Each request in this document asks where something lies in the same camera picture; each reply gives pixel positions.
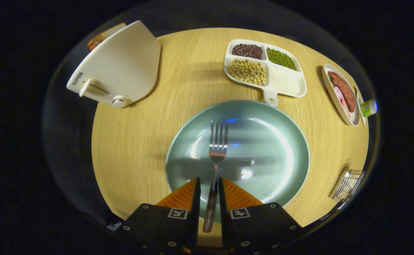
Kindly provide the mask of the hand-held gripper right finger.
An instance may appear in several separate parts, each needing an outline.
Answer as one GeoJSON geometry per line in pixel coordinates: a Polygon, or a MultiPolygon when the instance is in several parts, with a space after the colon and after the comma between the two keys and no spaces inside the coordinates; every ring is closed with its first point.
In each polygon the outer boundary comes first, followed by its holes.
{"type": "Polygon", "coordinates": [[[303,236],[277,202],[262,203],[225,178],[218,181],[223,248],[230,255],[268,255],[303,236]]]}

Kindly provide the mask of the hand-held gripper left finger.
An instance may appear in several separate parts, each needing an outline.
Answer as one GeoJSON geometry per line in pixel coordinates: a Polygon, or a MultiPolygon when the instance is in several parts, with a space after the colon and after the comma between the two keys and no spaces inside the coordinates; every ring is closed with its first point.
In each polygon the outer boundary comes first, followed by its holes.
{"type": "Polygon", "coordinates": [[[197,245],[200,179],[179,187],[155,205],[143,203],[122,223],[117,237],[145,254],[191,254],[197,245]]]}

